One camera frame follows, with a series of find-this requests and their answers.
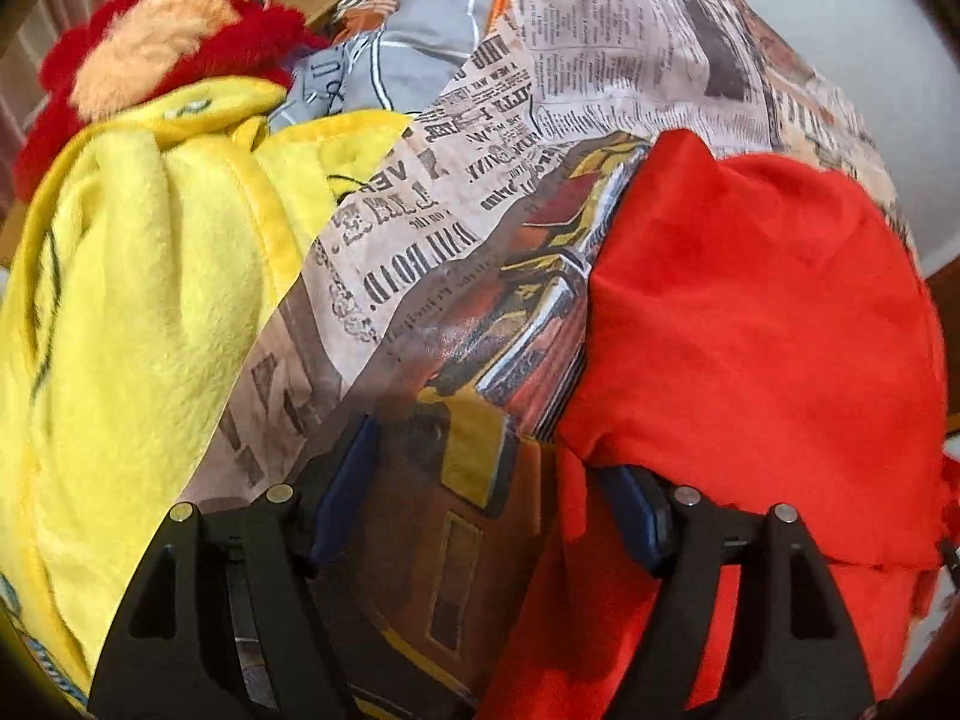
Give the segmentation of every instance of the pink curtain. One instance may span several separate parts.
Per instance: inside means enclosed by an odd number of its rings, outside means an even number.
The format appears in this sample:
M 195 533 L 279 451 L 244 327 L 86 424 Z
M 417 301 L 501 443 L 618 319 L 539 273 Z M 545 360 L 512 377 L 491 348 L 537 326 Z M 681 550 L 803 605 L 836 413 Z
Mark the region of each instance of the pink curtain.
M 43 105 L 37 68 L 59 35 L 105 0 L 39 0 L 0 57 L 0 220 L 13 202 L 11 166 Z

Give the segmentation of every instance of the silver screw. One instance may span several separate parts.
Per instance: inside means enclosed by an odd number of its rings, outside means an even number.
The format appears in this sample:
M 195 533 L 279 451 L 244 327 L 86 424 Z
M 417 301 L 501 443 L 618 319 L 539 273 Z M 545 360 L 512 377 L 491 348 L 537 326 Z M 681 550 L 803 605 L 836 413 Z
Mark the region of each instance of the silver screw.
M 673 491 L 673 498 L 681 506 L 696 506 L 700 502 L 700 493 L 694 488 L 676 488 Z
M 184 522 L 190 517 L 193 517 L 193 504 L 192 503 L 178 503 L 174 504 L 174 507 L 170 509 L 170 518 L 174 522 Z
M 294 488 L 290 485 L 273 485 L 267 490 L 267 500 L 271 503 L 286 503 L 294 496 Z
M 788 503 L 776 504 L 774 507 L 774 514 L 776 514 L 776 519 L 779 519 L 780 522 L 785 522 L 787 525 L 792 522 L 796 522 L 800 518 L 800 514 L 797 514 L 797 510 Z

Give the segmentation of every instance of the yellow fleece fabric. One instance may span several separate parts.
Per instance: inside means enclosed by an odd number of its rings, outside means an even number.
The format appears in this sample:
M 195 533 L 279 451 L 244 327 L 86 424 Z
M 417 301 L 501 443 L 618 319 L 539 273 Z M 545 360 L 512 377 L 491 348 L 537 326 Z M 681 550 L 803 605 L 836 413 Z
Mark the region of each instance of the yellow fleece fabric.
M 263 114 L 283 97 L 210 79 L 94 124 L 30 205 L 0 306 L 0 601 L 80 701 L 133 570 L 344 191 L 331 181 L 368 180 L 409 122 L 362 111 L 270 136 Z

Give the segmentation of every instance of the red plush toy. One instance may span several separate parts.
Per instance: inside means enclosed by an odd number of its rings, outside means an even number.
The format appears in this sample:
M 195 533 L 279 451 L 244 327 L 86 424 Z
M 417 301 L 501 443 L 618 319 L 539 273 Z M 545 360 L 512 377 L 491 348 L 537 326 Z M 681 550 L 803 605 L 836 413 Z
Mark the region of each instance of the red plush toy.
M 298 10 L 271 0 L 110 0 L 64 33 L 40 67 L 50 100 L 13 166 L 29 201 L 69 140 L 93 122 L 213 76 L 256 76 L 288 89 L 280 60 L 328 45 Z

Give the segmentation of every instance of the newspaper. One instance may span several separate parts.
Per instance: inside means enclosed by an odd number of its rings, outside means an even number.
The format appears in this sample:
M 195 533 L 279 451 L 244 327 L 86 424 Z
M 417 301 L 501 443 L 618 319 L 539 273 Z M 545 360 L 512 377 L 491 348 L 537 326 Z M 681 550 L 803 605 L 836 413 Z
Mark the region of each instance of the newspaper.
M 374 415 L 378 468 L 314 593 L 358 704 L 469 716 L 552 520 L 587 279 L 659 133 L 840 167 L 909 246 L 856 111 L 742 0 L 515 0 L 348 196 L 181 498 L 238 506 Z

